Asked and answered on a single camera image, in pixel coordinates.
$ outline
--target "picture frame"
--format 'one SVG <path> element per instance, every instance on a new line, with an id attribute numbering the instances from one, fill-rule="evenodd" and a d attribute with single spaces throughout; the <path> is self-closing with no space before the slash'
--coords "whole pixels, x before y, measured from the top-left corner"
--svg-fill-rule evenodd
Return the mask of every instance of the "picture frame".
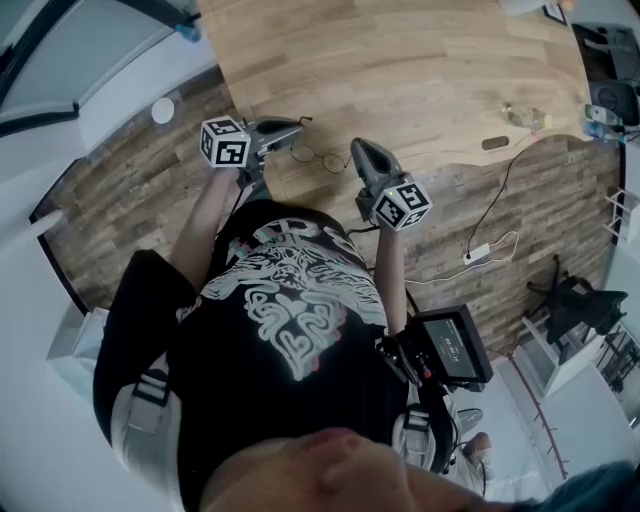
<path id="1" fill-rule="evenodd" d="M 548 3 L 542 10 L 547 18 L 551 18 L 553 21 L 557 21 L 561 25 L 567 26 L 567 18 L 564 15 L 562 7 L 555 3 Z"/>

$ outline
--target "display screen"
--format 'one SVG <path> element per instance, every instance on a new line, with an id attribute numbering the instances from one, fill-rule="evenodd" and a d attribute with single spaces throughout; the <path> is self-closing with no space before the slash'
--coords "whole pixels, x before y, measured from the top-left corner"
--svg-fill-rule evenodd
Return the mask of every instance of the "display screen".
<path id="1" fill-rule="evenodd" d="M 423 325 L 449 377 L 474 379 L 478 376 L 452 319 L 430 320 L 423 322 Z"/>

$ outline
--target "small black monitor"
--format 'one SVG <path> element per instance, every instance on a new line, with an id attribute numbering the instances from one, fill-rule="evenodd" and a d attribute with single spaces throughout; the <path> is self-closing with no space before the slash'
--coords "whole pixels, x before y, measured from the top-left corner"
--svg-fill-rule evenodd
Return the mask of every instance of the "small black monitor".
<path id="1" fill-rule="evenodd" d="M 414 334 L 426 340 L 429 368 L 443 384 L 487 383 L 493 369 L 466 305 L 418 313 Z"/>

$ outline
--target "black t-shirt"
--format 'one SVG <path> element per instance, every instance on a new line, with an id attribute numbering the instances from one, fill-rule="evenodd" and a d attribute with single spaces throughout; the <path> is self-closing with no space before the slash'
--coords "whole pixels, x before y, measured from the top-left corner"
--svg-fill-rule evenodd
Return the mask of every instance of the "black t-shirt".
<path id="1" fill-rule="evenodd" d="M 384 309 L 337 222 L 249 203 L 218 237 L 209 278 L 198 296 L 156 253 L 134 255 L 94 380 L 108 440 L 118 391 L 166 351 L 182 400 L 178 472 L 187 510 L 197 510 L 218 465 L 266 439 L 342 426 L 390 444 L 407 390 L 375 351 Z"/>

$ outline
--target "white power strip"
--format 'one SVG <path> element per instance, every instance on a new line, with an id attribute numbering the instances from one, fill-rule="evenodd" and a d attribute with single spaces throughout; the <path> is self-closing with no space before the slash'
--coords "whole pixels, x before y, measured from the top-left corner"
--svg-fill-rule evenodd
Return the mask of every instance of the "white power strip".
<path id="1" fill-rule="evenodd" d="M 477 262 L 483 258 L 486 258 L 491 254 L 491 249 L 489 248 L 489 244 L 481 245 L 480 247 L 475 248 L 469 254 L 465 254 L 462 257 L 462 261 L 464 261 L 465 265 L 471 265 L 472 263 Z"/>

